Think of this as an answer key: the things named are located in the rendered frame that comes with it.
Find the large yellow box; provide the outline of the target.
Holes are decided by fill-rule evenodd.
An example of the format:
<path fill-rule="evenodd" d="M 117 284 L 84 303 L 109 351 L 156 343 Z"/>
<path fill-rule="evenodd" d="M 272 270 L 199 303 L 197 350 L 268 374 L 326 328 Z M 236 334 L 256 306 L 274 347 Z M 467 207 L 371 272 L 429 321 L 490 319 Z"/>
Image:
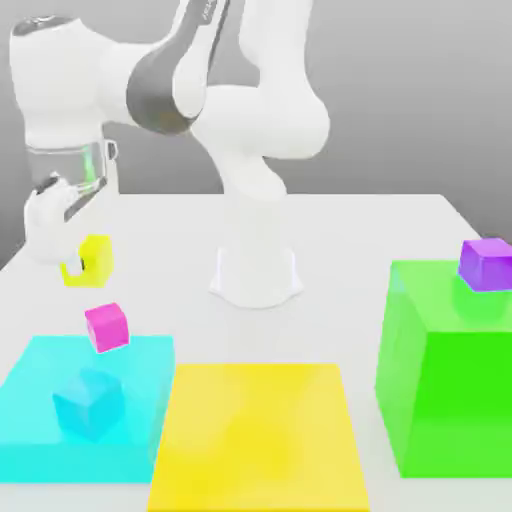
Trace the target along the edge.
<path fill-rule="evenodd" d="M 181 363 L 147 512 L 370 512 L 333 363 Z"/>

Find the small magenta cube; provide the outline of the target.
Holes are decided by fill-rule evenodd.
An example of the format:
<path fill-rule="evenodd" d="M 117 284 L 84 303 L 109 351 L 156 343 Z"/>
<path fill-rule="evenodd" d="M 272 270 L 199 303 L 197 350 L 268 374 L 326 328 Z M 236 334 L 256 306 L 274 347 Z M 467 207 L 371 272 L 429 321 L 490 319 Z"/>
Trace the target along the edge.
<path fill-rule="evenodd" d="M 89 338 L 97 353 L 105 353 L 129 344 L 127 318 L 117 303 L 86 310 L 85 318 Z"/>

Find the large cyan box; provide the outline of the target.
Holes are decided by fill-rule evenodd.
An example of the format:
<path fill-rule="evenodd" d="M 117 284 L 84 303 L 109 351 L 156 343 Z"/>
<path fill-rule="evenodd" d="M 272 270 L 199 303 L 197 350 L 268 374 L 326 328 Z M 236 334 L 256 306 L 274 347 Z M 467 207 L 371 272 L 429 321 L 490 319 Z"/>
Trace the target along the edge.
<path fill-rule="evenodd" d="M 119 378 L 125 411 L 98 441 L 62 430 L 52 393 L 81 368 Z M 97 353 L 85 336 L 36 336 L 0 385 L 0 482 L 148 483 L 175 370 L 169 336 Z"/>

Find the small yellow cube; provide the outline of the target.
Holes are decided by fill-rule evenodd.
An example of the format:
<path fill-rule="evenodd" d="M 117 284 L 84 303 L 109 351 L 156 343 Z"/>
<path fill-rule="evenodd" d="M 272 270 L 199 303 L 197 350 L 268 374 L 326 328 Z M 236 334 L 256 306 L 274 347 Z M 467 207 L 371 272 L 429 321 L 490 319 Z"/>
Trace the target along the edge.
<path fill-rule="evenodd" d="M 70 275 L 64 264 L 60 270 L 64 285 L 78 288 L 102 288 L 114 269 L 112 242 L 108 235 L 88 235 L 79 247 L 84 269 L 80 275 Z"/>

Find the small purple cube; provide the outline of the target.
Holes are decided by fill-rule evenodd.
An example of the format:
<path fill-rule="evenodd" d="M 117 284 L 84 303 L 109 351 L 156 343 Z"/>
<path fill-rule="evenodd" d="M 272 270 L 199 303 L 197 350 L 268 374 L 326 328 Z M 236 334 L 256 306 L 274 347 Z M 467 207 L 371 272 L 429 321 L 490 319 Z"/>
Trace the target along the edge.
<path fill-rule="evenodd" d="M 512 290 L 512 245 L 501 238 L 465 240 L 458 275 L 475 292 Z"/>

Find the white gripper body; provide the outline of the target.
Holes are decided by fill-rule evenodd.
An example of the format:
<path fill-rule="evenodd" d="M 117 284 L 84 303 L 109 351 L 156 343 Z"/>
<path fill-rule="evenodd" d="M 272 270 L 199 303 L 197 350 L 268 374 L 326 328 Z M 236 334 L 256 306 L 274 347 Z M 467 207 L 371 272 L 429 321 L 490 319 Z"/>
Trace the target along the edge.
<path fill-rule="evenodd" d="M 27 251 L 38 263 L 64 264 L 79 254 L 81 237 L 72 217 L 83 209 L 108 183 L 72 185 L 61 175 L 45 177 L 32 190 L 24 205 Z"/>

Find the large green box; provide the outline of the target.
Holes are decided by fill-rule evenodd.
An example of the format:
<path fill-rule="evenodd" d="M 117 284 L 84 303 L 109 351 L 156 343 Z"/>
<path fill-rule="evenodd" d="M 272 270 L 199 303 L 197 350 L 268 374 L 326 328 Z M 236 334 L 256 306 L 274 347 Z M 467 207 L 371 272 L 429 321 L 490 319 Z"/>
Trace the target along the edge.
<path fill-rule="evenodd" d="M 403 478 L 512 478 L 512 291 L 392 263 L 375 393 Z"/>

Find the small cyan cube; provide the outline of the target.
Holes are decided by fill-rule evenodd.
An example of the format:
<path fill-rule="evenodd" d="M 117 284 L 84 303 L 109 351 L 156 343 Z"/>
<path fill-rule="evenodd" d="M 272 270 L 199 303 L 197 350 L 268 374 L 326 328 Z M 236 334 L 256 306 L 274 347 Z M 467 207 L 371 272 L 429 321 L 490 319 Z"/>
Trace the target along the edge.
<path fill-rule="evenodd" d="M 98 441 L 122 418 L 123 385 L 116 376 L 94 368 L 81 368 L 52 393 L 59 427 L 89 441 Z"/>

